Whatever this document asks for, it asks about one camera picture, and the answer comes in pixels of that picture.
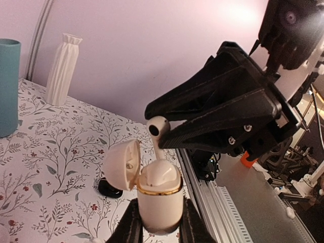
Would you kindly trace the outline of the white earbud charging case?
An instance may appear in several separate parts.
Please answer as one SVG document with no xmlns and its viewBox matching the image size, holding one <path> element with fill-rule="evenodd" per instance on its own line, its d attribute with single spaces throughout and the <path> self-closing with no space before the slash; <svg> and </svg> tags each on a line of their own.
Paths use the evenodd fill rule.
<svg viewBox="0 0 324 243">
<path fill-rule="evenodd" d="M 181 172 L 173 164 L 178 175 L 175 181 L 158 187 L 148 186 L 146 177 L 142 174 L 146 166 L 140 167 L 140 162 L 141 151 L 138 140 L 113 145 L 103 164 L 105 178 L 111 186 L 119 190 L 130 191 L 134 187 L 137 188 L 139 213 L 148 232 L 159 235 L 172 233 L 178 228 L 183 214 Z"/>
</svg>

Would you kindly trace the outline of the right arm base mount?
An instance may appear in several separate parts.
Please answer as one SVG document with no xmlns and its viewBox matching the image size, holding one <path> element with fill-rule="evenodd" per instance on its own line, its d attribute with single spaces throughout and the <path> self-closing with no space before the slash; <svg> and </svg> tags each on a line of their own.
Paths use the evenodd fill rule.
<svg viewBox="0 0 324 243">
<path fill-rule="evenodd" d="M 214 181 L 220 173 L 221 153 L 212 153 L 198 149 L 187 149 L 195 176 L 199 180 Z"/>
</svg>

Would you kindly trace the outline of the cream white earbud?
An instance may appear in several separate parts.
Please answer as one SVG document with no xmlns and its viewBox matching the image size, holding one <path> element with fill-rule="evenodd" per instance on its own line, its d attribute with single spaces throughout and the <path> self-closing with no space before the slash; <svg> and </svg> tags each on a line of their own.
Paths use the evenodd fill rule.
<svg viewBox="0 0 324 243">
<path fill-rule="evenodd" d="M 165 159 L 165 152 L 163 149 L 159 148 L 158 143 L 162 135 L 170 130 L 170 123 L 163 116 L 155 116 L 147 122 L 146 126 L 152 138 L 156 159 Z"/>
<path fill-rule="evenodd" d="M 157 159 L 147 165 L 142 172 L 148 186 L 158 187 L 164 183 L 175 181 L 178 177 L 172 163 L 166 159 Z"/>
</svg>

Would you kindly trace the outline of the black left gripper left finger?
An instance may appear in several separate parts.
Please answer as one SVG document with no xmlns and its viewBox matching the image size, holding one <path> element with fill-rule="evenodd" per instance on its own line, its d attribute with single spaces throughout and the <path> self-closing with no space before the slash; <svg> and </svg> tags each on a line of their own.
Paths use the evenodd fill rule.
<svg viewBox="0 0 324 243">
<path fill-rule="evenodd" d="M 139 213 L 138 199 L 130 201 L 118 226 L 106 243 L 142 243 L 143 223 Z"/>
</svg>

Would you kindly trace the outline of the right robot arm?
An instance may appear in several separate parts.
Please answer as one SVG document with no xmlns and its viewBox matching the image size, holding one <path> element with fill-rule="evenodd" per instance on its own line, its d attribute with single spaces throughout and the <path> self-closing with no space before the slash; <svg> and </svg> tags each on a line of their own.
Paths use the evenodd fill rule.
<svg viewBox="0 0 324 243">
<path fill-rule="evenodd" d="M 185 83 L 149 103 L 145 118 L 180 124 L 162 135 L 162 149 L 263 158 L 299 130 L 294 107 L 317 77 L 323 40 L 323 4 L 269 1 L 255 48 L 268 52 L 265 68 L 237 43 L 223 42 L 216 56 Z"/>
</svg>

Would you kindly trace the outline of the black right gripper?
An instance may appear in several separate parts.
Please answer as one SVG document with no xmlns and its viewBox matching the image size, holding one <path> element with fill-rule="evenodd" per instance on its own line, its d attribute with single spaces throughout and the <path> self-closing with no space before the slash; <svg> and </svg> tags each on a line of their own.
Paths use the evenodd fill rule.
<svg viewBox="0 0 324 243">
<path fill-rule="evenodd" d="M 279 89 L 262 81 L 256 60 L 237 43 L 223 42 L 193 77 L 150 102 L 144 116 L 184 121 L 162 135 L 161 149 L 245 152 L 245 160 L 256 161 L 300 128 Z"/>
</svg>

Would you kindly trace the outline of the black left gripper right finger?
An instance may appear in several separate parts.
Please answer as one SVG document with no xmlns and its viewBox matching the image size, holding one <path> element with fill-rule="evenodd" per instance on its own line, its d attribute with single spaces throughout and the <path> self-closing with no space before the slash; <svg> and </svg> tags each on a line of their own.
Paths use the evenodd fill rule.
<svg viewBox="0 0 324 243">
<path fill-rule="evenodd" d="M 179 242 L 211 243 L 217 242 L 208 232 L 193 202 L 184 198 L 183 214 L 179 228 Z"/>
</svg>

